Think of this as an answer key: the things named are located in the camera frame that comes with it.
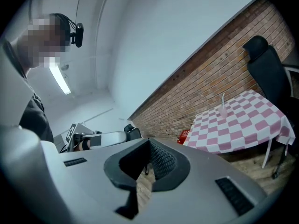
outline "fluorescent light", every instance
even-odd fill
[[[71,90],[69,89],[69,87],[67,86],[64,78],[61,75],[61,72],[57,66],[57,64],[55,65],[50,65],[50,71],[52,72],[52,75],[54,76],[56,82],[58,83],[58,85],[60,86],[60,88],[62,89],[62,91],[67,95],[70,94]]]

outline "floor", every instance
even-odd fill
[[[259,145],[249,149],[234,152],[233,154],[221,154],[220,156],[231,163],[236,169],[242,171],[253,180],[255,180],[266,193],[270,194],[280,187],[285,186],[289,176],[294,169],[295,158],[288,154],[286,160],[281,166],[280,175],[277,179],[271,178],[276,166],[280,160],[283,147],[279,144],[272,145],[268,162],[264,169],[261,168],[267,144]],[[149,174],[144,175],[144,171],[137,179],[137,200],[139,211],[146,206],[151,196],[152,183],[155,181],[155,175],[152,166],[149,166]]]

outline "table leg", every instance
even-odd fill
[[[267,160],[268,160],[268,157],[269,157],[269,153],[270,153],[270,149],[271,149],[271,144],[272,144],[272,139],[270,139],[268,141],[268,148],[267,148],[265,159],[263,160],[262,168],[264,168],[266,166],[266,163],[267,163]]]

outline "checkered tablecloth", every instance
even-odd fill
[[[270,101],[253,90],[224,103],[228,117],[218,107],[198,114],[184,145],[211,153],[249,148],[276,137],[291,145],[295,134],[287,117]]]

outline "black vent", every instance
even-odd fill
[[[87,160],[85,158],[79,158],[79,159],[65,161],[64,164],[65,164],[65,166],[68,167],[68,166],[76,165],[76,164],[83,163],[83,162],[87,162]]]
[[[224,195],[227,197],[239,215],[243,215],[254,208],[253,204],[228,178],[221,178],[215,180],[215,182],[218,184]]]
[[[150,162],[153,164],[156,180],[168,175],[176,166],[176,159],[153,142],[150,143]]]

